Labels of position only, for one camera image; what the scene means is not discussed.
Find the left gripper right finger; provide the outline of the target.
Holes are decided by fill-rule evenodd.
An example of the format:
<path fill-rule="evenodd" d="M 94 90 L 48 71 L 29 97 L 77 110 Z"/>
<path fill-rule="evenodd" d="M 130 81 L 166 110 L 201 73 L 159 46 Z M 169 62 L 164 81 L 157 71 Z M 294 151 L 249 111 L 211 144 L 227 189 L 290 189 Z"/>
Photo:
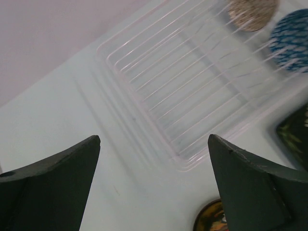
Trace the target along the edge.
<path fill-rule="evenodd" d="M 308 173 L 274 163 L 228 142 L 208 149 L 231 231 L 306 231 Z"/>

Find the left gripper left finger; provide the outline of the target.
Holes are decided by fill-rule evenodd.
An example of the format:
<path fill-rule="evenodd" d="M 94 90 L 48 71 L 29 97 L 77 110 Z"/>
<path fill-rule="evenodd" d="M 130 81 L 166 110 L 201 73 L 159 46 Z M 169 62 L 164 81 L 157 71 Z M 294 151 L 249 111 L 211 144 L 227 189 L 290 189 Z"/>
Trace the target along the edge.
<path fill-rule="evenodd" d="M 101 140 L 93 135 L 30 165 L 0 175 L 2 231 L 78 231 Z"/>

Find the black floral square plate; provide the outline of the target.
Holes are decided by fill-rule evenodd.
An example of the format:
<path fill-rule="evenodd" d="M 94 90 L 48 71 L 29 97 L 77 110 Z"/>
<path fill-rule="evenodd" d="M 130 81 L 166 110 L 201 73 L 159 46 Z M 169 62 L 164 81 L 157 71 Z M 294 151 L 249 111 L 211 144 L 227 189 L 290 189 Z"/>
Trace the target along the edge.
<path fill-rule="evenodd" d="M 277 127 L 276 134 L 286 149 L 308 170 L 308 104 L 298 108 Z"/>

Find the clear wire dish rack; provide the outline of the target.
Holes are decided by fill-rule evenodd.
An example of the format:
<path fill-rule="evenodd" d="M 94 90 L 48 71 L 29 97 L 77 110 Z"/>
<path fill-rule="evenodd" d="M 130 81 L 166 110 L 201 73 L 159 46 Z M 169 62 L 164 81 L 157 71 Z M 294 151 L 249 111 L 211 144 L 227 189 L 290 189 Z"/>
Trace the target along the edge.
<path fill-rule="evenodd" d="M 211 134 L 232 141 L 308 87 L 304 69 L 287 71 L 274 60 L 282 50 L 270 51 L 274 26 L 307 1 L 253 5 L 274 15 L 248 32 L 255 17 L 236 0 L 165 0 L 97 49 L 112 82 L 180 170 L 208 156 Z"/>

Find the blue patterned bowl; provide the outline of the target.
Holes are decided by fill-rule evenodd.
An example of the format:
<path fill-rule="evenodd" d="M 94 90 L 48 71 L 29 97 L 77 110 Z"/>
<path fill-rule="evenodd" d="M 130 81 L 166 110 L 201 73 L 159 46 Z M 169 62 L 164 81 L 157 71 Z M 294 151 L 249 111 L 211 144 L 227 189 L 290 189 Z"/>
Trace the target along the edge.
<path fill-rule="evenodd" d="M 272 59 L 290 72 L 308 71 L 308 10 L 300 9 L 284 16 L 269 37 Z"/>

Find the brown patterned bowl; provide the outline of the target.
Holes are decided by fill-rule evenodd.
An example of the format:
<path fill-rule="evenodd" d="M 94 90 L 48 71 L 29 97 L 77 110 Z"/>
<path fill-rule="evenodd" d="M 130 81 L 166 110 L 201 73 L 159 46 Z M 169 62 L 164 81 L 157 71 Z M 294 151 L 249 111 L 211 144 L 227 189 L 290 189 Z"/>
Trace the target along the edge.
<path fill-rule="evenodd" d="M 242 31 L 254 32 L 269 23 L 278 6 L 279 0 L 229 0 L 228 14 Z"/>

